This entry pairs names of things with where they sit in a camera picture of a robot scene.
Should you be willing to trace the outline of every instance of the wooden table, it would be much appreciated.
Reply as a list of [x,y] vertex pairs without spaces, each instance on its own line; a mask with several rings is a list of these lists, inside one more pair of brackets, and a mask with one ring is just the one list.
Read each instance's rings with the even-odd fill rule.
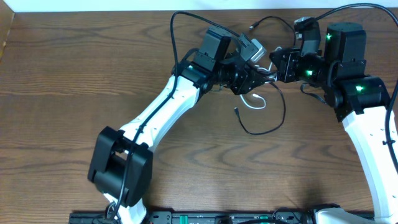
[[[270,52],[292,44],[292,33],[267,20],[289,22],[325,9],[198,11],[247,32]],[[174,64],[172,12],[20,13],[0,64],[0,222],[66,223],[72,210],[102,210],[105,198],[86,175],[98,133],[134,119],[163,89]],[[381,77],[390,93],[398,70],[398,31],[376,9],[352,9],[320,21],[359,22],[368,35],[368,74]],[[179,56],[201,44],[208,25],[186,16],[175,21]],[[268,65],[267,57],[262,61]],[[279,94],[256,89],[267,108],[244,108],[231,91],[205,95],[184,114],[157,148],[146,205],[175,210],[273,210],[338,203],[346,210],[372,210],[358,155],[329,107],[301,94],[299,84],[278,83],[287,103],[278,131],[265,131],[282,117]]]

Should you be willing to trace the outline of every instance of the robot end effector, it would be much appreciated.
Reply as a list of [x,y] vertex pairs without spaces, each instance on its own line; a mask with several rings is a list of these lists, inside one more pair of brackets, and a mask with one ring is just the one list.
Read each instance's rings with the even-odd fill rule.
[[[231,41],[236,49],[227,53]],[[186,56],[180,62],[179,75],[200,88],[200,96],[209,92],[213,85],[230,88],[235,95],[246,94],[275,81],[275,74],[259,72],[254,66],[265,54],[266,49],[256,39],[249,40],[244,34],[235,37],[222,28],[211,26],[193,60],[188,61]]]

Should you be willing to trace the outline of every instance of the white wall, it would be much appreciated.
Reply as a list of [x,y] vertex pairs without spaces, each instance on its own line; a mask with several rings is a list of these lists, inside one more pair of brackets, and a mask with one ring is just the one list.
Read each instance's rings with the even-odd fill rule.
[[4,0],[14,12],[334,8],[356,2],[398,7],[398,0]]

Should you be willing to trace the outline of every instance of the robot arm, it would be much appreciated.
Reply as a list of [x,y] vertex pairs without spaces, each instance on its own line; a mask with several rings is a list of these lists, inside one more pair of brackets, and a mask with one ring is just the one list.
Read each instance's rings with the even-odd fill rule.
[[[328,38],[331,40],[326,43],[325,57],[321,57],[318,23],[301,27],[299,32],[303,38],[300,49],[282,49],[270,54],[271,61],[278,68],[276,74],[260,73],[255,68],[254,63],[266,52],[258,41],[249,40],[244,34],[235,39],[222,28],[210,27],[194,59],[188,61],[185,58],[177,65],[181,72],[172,98],[143,127],[133,146],[132,139],[142,122],[172,92],[174,76],[136,119],[119,131],[109,127],[103,129],[97,138],[88,179],[110,202],[118,201],[126,167],[126,161],[118,153],[126,150],[132,153],[119,209],[120,218],[116,221],[136,224],[143,220],[146,209],[141,198],[152,178],[153,153],[158,143],[174,122],[213,85],[226,86],[235,95],[240,95],[267,82],[304,80],[324,89],[325,101],[335,109],[337,120],[343,122],[353,140],[371,189],[375,221],[398,222],[398,175],[387,146],[382,143],[381,130],[390,98],[380,78],[364,74],[366,34],[358,24],[330,25]],[[236,50],[227,54],[231,41]],[[391,136],[398,139],[394,119],[391,119]],[[322,209],[313,216],[319,223],[367,222],[341,208]]]
[[[227,54],[232,40],[236,50]],[[102,130],[97,138],[88,179],[111,203],[118,202],[127,164],[118,153],[132,153],[116,221],[120,219],[123,224],[141,223],[146,215],[141,198],[152,178],[153,153],[157,145],[174,122],[209,92],[213,85],[225,85],[240,95],[270,81],[267,75],[259,73],[254,66],[265,52],[255,39],[249,40],[244,34],[234,39],[229,32],[219,27],[210,27],[194,59],[188,61],[188,57],[184,57],[177,65],[182,72],[177,78],[174,94],[142,128],[134,146],[133,139],[143,122],[172,93],[175,75],[170,77],[162,93],[136,119],[125,124],[119,131],[109,127]]]
[[[306,22],[304,18],[296,25]],[[299,49],[270,54],[278,68],[278,80],[303,80],[325,91],[325,101],[334,108],[358,152],[371,191],[376,223],[398,222],[398,175],[387,145],[384,145],[386,108],[390,98],[382,80],[365,75],[366,33],[359,24],[328,26],[324,57],[320,56],[318,22],[301,27]],[[391,113],[390,132],[398,139]],[[326,208],[313,214],[317,223],[360,223],[363,218],[341,208]]]

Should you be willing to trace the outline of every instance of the white cable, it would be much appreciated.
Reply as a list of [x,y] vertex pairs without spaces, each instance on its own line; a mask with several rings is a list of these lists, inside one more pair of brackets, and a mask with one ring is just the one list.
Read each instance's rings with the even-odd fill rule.
[[264,108],[267,106],[266,99],[264,99],[262,96],[257,95],[257,94],[255,94],[255,93],[253,93],[252,96],[255,97],[255,98],[262,99],[262,101],[264,102],[264,106],[258,107],[258,108],[253,107],[253,106],[250,106],[250,105],[246,102],[246,100],[244,100],[243,95],[240,95],[240,97],[241,97],[243,103],[244,103],[248,108],[255,109],[255,110],[261,110],[261,109],[264,109]]
[[[274,51],[277,51],[277,50],[282,50],[282,47],[277,47]],[[260,67],[259,65],[255,65],[255,66],[256,66],[256,68],[257,68],[258,70],[265,70],[265,71],[269,72],[269,71],[271,70],[271,67],[272,67],[272,62],[269,64],[268,70],[267,70],[266,68]],[[248,108],[255,109],[255,110],[261,110],[261,109],[264,109],[264,108],[266,107],[266,105],[267,105],[266,99],[264,99],[262,96],[260,96],[260,95],[258,95],[258,94],[255,94],[255,93],[253,93],[252,96],[255,97],[255,98],[262,99],[262,101],[264,102],[264,106],[258,107],[258,108],[253,107],[253,106],[250,106],[250,105],[246,102],[246,100],[244,100],[243,95],[240,95],[240,97],[241,97],[243,103],[244,103]]]

